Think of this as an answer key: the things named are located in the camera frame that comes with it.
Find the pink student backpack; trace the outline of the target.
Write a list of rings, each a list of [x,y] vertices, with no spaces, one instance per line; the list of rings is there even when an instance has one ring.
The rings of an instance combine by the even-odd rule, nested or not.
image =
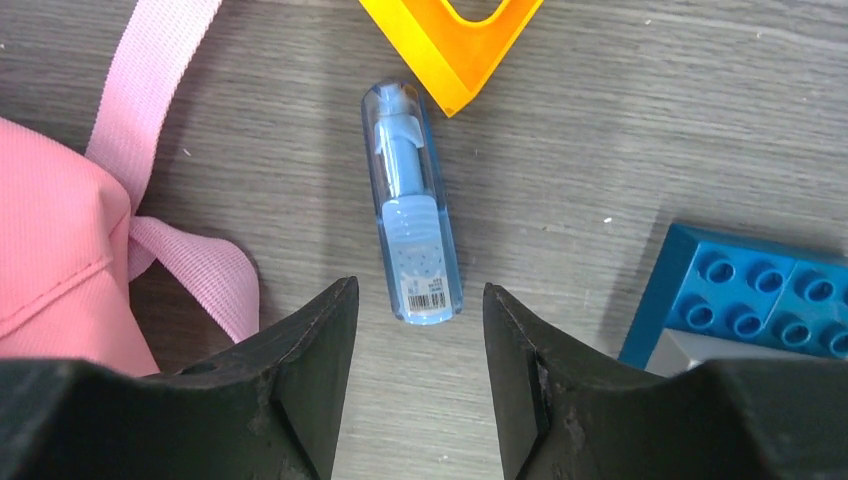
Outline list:
[[[161,263],[235,342],[259,329],[256,270],[233,243],[137,210],[177,87],[216,1],[141,1],[115,51],[84,153],[1,123],[1,355],[159,368],[130,282]]]

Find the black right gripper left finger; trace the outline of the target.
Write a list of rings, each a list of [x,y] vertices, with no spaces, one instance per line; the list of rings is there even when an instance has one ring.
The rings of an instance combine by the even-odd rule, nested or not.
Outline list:
[[[5,479],[327,479],[359,306],[337,280],[289,317],[172,374],[1,365]]]

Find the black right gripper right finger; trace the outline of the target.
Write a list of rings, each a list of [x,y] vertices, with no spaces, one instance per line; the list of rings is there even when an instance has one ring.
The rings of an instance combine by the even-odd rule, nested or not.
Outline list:
[[[843,479],[847,365],[627,366],[487,284],[483,325],[508,479]]]

